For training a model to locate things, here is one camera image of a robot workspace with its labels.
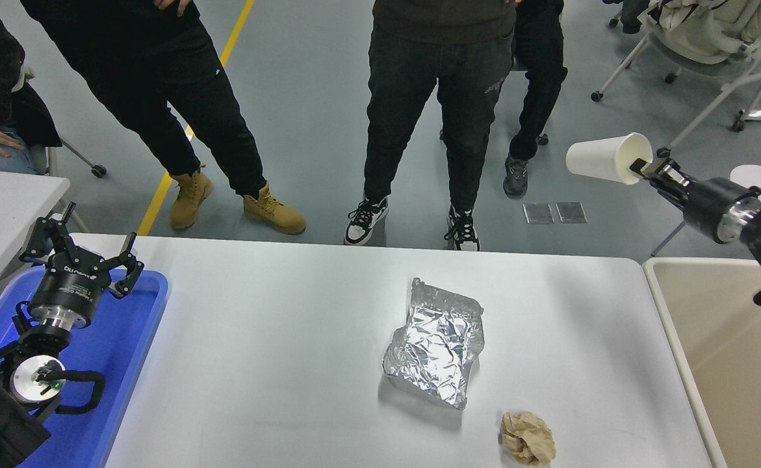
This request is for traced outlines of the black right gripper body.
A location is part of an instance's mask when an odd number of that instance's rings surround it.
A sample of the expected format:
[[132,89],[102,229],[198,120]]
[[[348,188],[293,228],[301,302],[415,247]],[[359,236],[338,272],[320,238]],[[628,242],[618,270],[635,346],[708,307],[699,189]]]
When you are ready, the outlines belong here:
[[723,227],[722,221],[740,196],[742,187],[722,177],[690,183],[682,210],[684,222],[714,242],[733,242],[734,229]]

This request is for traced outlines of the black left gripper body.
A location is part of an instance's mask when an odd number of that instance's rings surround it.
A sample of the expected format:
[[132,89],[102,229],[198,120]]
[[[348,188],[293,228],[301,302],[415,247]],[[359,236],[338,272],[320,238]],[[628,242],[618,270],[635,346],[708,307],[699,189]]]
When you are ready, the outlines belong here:
[[68,252],[54,253],[45,264],[45,274],[32,299],[29,300],[29,314],[42,316],[45,308],[60,306],[80,316],[94,316],[100,303],[103,289],[100,278],[109,275],[100,266],[103,257],[84,249],[76,255]]

